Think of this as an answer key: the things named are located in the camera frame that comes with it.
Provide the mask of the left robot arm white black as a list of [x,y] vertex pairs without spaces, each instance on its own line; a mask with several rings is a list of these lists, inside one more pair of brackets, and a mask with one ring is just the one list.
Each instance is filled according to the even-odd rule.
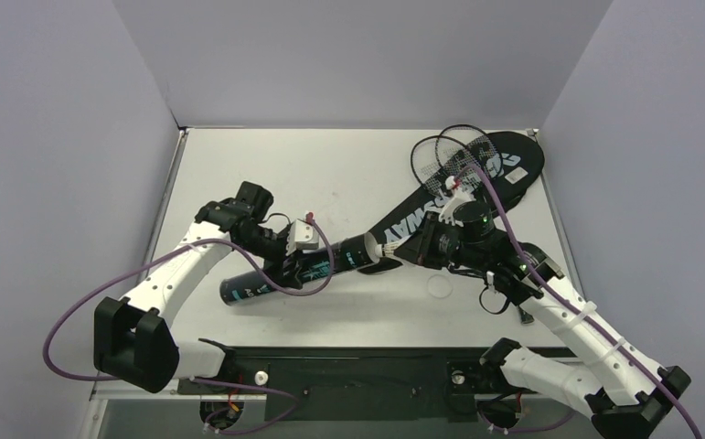
[[119,299],[102,299],[93,316],[95,369],[152,393],[192,378],[216,393],[231,390],[237,368],[225,360],[226,349],[206,339],[181,340],[171,327],[201,281],[231,253],[263,259],[264,273],[274,279],[302,238],[317,246],[312,212],[279,232],[263,227],[272,204],[269,190],[243,182],[234,197],[201,207],[181,242],[153,261],[136,287]]

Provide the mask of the translucent tube lid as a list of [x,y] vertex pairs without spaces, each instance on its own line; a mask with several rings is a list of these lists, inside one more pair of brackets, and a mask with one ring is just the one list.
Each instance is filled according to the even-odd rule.
[[453,290],[453,284],[447,277],[440,274],[432,275],[426,283],[426,291],[428,295],[436,299],[445,299],[449,297]]

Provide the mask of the white shuttlecock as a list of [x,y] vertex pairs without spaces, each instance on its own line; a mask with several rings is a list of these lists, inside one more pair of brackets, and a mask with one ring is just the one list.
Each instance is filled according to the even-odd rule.
[[399,241],[377,244],[374,252],[378,258],[395,260],[395,251],[401,246]]

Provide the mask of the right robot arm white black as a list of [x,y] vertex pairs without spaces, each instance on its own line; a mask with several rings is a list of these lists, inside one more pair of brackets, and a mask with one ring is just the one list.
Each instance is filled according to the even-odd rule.
[[497,228],[476,203],[460,210],[469,217],[456,223],[426,212],[413,233],[384,243],[382,255],[481,279],[488,292],[533,316],[581,362],[564,364],[502,337],[479,360],[488,389],[547,396],[588,418],[604,438],[648,438],[682,408],[679,399],[691,384],[685,370],[635,349],[538,246],[516,241],[509,227]]

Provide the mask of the black shuttlecock tube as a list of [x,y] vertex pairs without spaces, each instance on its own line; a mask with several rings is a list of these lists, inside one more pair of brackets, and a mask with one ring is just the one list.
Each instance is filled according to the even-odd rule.
[[[337,242],[331,248],[334,269],[331,269],[327,250],[321,249],[294,253],[280,272],[273,269],[264,271],[282,288],[300,290],[307,284],[324,281],[330,274],[367,268],[381,259],[381,247],[369,232]],[[219,285],[219,296],[225,305],[236,305],[272,292],[274,289],[256,271],[236,275]]]

